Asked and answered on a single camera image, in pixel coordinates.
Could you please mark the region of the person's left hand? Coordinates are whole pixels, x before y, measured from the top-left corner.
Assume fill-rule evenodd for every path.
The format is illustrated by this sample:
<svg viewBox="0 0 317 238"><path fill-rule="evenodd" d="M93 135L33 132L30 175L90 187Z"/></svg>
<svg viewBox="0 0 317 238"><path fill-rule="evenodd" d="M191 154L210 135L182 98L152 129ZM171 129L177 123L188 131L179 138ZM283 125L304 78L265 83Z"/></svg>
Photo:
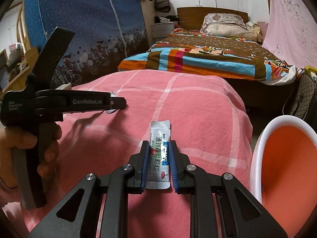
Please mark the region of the person's left hand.
<svg viewBox="0 0 317 238"><path fill-rule="evenodd" d="M1 189L11 193L21 184L28 192L30 178L37 173L38 179L49 179L54 175L59 156L58 140L62 136L59 125L53 124L49 133L53 136L44 152L44 159L39 162L33 153L38 138L17 127L1 128Z"/></svg>

